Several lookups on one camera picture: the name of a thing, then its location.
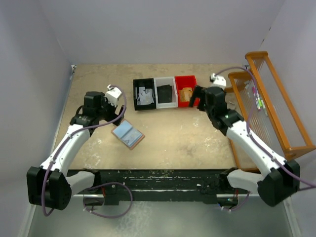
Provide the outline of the pink leather card holder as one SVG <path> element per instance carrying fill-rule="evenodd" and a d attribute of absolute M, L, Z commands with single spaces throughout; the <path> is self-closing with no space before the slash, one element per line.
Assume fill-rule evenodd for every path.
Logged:
<path fill-rule="evenodd" d="M 133 150 L 145 138 L 143 133 L 125 119 L 119 126 L 113 128 L 111 133 L 130 150 Z"/>

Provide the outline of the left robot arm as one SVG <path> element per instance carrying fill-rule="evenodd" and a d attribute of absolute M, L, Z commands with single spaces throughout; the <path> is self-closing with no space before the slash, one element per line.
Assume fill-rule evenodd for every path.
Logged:
<path fill-rule="evenodd" d="M 121 106 L 119 114 L 116 110 L 119 99 L 125 97 L 123 90 L 115 85 L 109 85 L 105 93 L 87 92 L 52 154 L 40 166 L 29 168 L 26 175 L 28 200 L 30 204 L 41 206 L 45 216 L 49 215 L 47 208 L 63 210 L 72 196 L 84 190 L 91 194 L 101 190 L 101 175 L 96 170 L 83 169 L 72 176 L 67 174 L 75 156 L 97 128 L 120 124 L 126 105 Z"/>

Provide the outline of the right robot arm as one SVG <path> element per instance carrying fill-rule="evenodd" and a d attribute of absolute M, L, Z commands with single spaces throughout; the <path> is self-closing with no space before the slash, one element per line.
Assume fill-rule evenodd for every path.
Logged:
<path fill-rule="evenodd" d="M 228 109 L 226 93 L 220 87 L 195 86 L 189 106 L 198 98 L 197 109 L 206 112 L 214 128 L 238 144 L 259 169 L 259 173 L 232 169 L 220 180 L 220 189 L 231 193 L 236 188 L 258 194 L 274 207 L 300 190 L 300 165 L 287 161 L 265 144 L 235 110 Z"/>

